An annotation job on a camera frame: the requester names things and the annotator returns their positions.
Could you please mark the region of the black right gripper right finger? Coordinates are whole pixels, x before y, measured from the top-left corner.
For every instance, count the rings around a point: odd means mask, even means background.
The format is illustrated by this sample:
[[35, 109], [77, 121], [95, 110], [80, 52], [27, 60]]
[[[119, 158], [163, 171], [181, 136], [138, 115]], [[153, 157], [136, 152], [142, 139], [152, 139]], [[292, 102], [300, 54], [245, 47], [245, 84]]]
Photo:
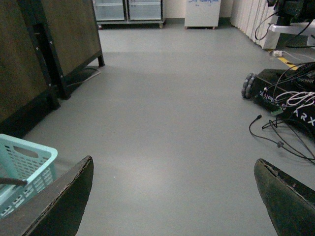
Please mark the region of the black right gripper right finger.
[[260, 158], [254, 177], [270, 220], [279, 236], [315, 234], [315, 191]]

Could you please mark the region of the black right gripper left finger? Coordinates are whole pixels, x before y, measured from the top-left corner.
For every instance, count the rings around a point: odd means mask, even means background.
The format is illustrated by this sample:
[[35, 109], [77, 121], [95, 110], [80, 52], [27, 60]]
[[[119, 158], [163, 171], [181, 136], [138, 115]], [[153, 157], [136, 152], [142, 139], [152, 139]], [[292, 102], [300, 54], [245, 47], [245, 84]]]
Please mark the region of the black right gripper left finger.
[[17, 210], [1, 219], [2, 236], [74, 236], [92, 189], [94, 162], [86, 156]]

